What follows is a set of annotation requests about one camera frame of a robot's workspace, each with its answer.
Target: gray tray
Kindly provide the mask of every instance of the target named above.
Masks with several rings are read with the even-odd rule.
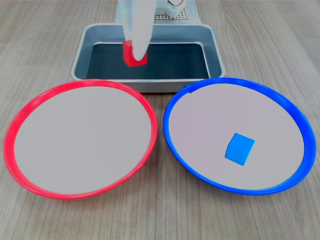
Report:
[[[122,44],[125,40],[122,25],[115,23],[95,23],[87,26],[75,56],[71,76],[74,80],[87,79],[93,56],[94,46],[98,44]],[[224,77],[225,69],[217,47],[213,30],[201,23],[169,23],[155,24],[152,31],[150,45],[155,44],[197,44],[201,46],[205,71],[209,78]],[[95,67],[100,71],[106,67],[103,64]],[[204,78],[184,77],[183,79],[106,79],[126,84],[141,93],[176,93],[184,86]]]

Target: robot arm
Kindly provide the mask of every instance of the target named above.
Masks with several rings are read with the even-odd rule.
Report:
[[[125,41],[129,43],[123,44],[123,54],[127,64],[134,62],[128,64],[129,67],[146,64],[146,61],[142,63],[141,60],[147,54],[155,15],[167,14],[170,18],[175,18],[186,7],[186,2],[187,0],[119,0]]]

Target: blue plate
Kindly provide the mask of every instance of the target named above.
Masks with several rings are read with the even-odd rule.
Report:
[[[299,166],[299,168],[296,170],[296,172],[286,181],[265,189],[258,189],[258,190],[246,190],[246,189],[239,189],[239,188],[234,188],[234,187],[229,187],[225,186],[222,184],[219,184],[217,182],[214,182],[205,176],[199,174],[196,172],[194,169],[192,169],[179,155],[177,152],[171,136],[170,136],[170,131],[169,131],[169,120],[170,120],[170,114],[175,107],[175,104],[181,99],[184,95],[192,93],[200,88],[209,86],[209,85],[214,85],[214,84],[233,84],[233,85],[238,85],[242,87],[246,87],[248,89],[255,90],[276,103],[278,103],[280,106],[282,106],[289,114],[290,116],[294,119],[296,122],[302,138],[303,138],[303,143],[304,143],[304,154],[303,154],[303,159],[302,162]],[[199,179],[203,180],[204,182],[215,186],[217,188],[223,189],[225,191],[237,193],[237,194],[244,194],[244,195],[268,195],[268,194],[275,194],[279,193],[282,191],[285,191],[296,184],[298,184],[300,181],[302,181],[311,168],[314,165],[315,158],[316,158],[316,152],[317,152],[317,144],[316,144],[316,138],[314,135],[314,132],[306,119],[306,117],[303,115],[303,113],[287,98],[279,94],[278,92],[263,86],[259,83],[252,82],[249,80],[244,80],[244,79],[238,79],[238,78],[228,78],[228,77],[221,77],[221,78],[211,78],[211,79],[205,79],[201,80],[198,82],[194,82],[190,85],[185,86],[182,90],[180,90],[170,101],[168,106],[166,107],[164,117],[163,117],[163,131],[164,131],[164,136],[166,139],[166,142],[168,146],[170,147],[172,153],[174,156],[178,159],[178,161],[188,170],[190,171],[193,175],[198,177]]]

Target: wooden table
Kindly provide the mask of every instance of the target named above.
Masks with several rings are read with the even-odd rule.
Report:
[[[226,77],[266,85],[293,101],[320,143],[320,2],[198,1],[216,34]],[[40,93],[72,81],[85,26],[115,21],[116,1],[0,1],[1,148],[13,117]],[[236,195],[191,175],[170,152],[162,119],[171,94],[148,94],[159,122],[141,171],[107,193],[47,199],[18,185],[0,156],[1,240],[319,240],[319,151],[285,192]]]

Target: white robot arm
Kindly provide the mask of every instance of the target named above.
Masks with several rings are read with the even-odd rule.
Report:
[[[152,37],[155,15],[176,18],[187,0],[119,0],[125,40],[132,41],[136,61],[145,56]]]

